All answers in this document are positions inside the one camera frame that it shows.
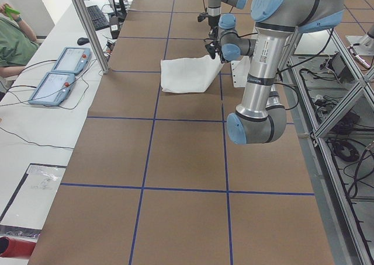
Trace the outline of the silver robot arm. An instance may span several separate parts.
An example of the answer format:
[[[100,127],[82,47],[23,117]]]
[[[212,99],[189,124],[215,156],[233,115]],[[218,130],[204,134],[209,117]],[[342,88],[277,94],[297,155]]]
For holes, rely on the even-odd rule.
[[[198,22],[208,19],[210,26],[209,39],[217,39],[218,25],[221,17],[221,3],[231,5],[233,8],[244,9],[248,0],[203,0],[204,12],[197,17]]]
[[[227,116],[227,132],[236,144],[262,144],[279,139],[286,127],[286,110],[274,87],[286,39],[294,31],[319,32],[336,27],[344,13],[344,0],[252,0],[251,17],[256,40],[241,39],[236,17],[221,16],[217,39],[224,61],[250,56],[243,99]]]

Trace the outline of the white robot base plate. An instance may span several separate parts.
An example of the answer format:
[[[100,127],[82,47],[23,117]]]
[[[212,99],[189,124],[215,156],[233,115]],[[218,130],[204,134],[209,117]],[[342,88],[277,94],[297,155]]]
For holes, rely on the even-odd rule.
[[[247,83],[247,76],[251,66],[251,59],[249,56],[243,56],[242,59],[232,61],[231,76],[233,80],[233,86],[235,88],[243,88]]]

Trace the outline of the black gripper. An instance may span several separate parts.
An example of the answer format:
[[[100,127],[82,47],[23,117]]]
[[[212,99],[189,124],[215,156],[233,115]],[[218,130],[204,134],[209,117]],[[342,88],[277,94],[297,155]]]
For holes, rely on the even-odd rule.
[[[216,46],[216,54],[220,58],[221,63],[227,63],[227,60],[225,59],[222,50],[221,50],[221,45]]]
[[[218,36],[219,29],[219,15],[217,16],[208,16],[208,24],[210,26],[209,38],[216,40]]]

